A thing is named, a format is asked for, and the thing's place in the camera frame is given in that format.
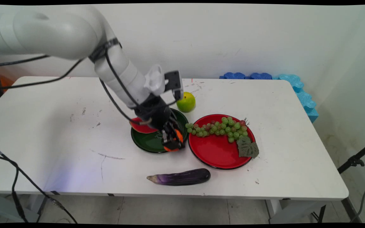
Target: green plate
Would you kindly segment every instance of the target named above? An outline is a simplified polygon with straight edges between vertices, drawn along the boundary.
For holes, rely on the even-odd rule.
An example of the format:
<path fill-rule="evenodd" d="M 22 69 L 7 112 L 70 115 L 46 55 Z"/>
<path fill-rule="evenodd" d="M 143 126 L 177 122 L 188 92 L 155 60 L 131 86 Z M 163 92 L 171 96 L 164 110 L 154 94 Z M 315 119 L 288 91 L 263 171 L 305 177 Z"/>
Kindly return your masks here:
<path fill-rule="evenodd" d="M 171 108 L 171 111 L 177 117 L 178 124 L 180 124 L 179 127 L 180 129 L 182 129 L 182 139 L 185 142 L 188 138 L 188 131 L 187 128 L 185 127 L 185 124 L 188 123 L 188 120 L 181 112 L 173 108 Z M 167 152 L 164 149 L 164 146 L 161 145 L 161 138 L 163 137 L 163 135 L 161 134 L 160 131 L 156 131 L 150 134 L 144 134 L 137 132 L 135 129 L 131 128 L 131 136 L 136 146 L 138 146 L 142 150 L 145 150 L 150 153 Z"/>

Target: table leg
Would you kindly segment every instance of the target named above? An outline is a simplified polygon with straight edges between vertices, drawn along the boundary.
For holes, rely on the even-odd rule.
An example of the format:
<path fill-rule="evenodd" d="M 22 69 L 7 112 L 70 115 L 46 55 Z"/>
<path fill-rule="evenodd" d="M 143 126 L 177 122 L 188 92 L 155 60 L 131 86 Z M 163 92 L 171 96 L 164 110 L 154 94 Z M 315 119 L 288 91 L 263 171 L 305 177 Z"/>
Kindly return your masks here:
<path fill-rule="evenodd" d="M 26 219 L 29 222 L 36 222 L 37 219 L 39 218 L 38 213 L 33 212 L 27 208 L 23 208 L 23 211 L 25 212 Z M 11 219 L 15 222 L 23 222 L 22 218 L 16 211 L 15 204 L 12 201 L 9 201 L 1 196 L 0 196 L 0 215 L 8 219 Z"/>
<path fill-rule="evenodd" d="M 270 224 L 291 223 L 327 204 L 326 201 L 293 200 L 288 206 L 281 208 L 279 200 L 267 200 L 266 203 L 271 218 Z"/>

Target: eggplant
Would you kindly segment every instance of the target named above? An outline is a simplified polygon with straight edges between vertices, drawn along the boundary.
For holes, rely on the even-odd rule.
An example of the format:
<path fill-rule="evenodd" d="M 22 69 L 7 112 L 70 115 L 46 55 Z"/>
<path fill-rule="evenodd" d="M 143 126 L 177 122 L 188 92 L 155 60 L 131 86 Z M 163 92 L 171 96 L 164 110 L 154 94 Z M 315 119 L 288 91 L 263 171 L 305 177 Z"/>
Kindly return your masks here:
<path fill-rule="evenodd" d="M 147 179 L 153 183 L 170 186 L 196 185 L 206 182 L 209 178 L 209 170 L 203 168 L 179 173 L 157 174 L 147 177 Z"/>

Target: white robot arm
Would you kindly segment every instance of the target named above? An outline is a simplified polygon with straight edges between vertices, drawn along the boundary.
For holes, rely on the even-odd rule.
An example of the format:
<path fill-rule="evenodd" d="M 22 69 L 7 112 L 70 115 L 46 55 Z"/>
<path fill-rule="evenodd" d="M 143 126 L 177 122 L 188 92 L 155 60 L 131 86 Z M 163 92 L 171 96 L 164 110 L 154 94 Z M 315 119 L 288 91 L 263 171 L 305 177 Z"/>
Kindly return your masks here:
<path fill-rule="evenodd" d="M 100 79 L 138 117 L 151 120 L 148 125 L 163 132 L 165 146 L 171 150 L 184 147 L 183 142 L 173 140 L 178 138 L 178 124 L 160 97 L 172 90 L 175 100 L 182 98 L 178 71 L 164 74 L 155 65 L 146 75 L 140 73 L 94 7 L 71 5 L 63 6 L 59 12 L 22 10 L 0 14 L 0 55 L 11 54 L 46 54 L 70 60 L 88 57 Z"/>

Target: red plate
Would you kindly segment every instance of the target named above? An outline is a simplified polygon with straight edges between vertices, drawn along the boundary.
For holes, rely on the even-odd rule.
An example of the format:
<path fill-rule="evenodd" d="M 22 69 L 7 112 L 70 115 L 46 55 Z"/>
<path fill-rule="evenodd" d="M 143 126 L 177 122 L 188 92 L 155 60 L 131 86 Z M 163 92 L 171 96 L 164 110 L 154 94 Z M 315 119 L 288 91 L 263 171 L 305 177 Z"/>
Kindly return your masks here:
<path fill-rule="evenodd" d="M 221 123 L 222 117 L 228 117 L 223 114 L 213 114 L 204 116 L 195 123 L 199 126 L 210 123 L 211 121 L 219 121 Z M 240 120 L 232 117 L 233 120 L 239 122 Z M 252 142 L 255 142 L 254 135 L 247 128 L 247 134 Z M 232 170 L 244 166 L 252 157 L 239 157 L 239 150 L 237 149 L 236 141 L 229 143 L 227 135 L 216 136 L 215 134 L 207 137 L 197 137 L 190 134 L 188 137 L 188 144 L 192 153 L 204 164 L 222 170 Z"/>

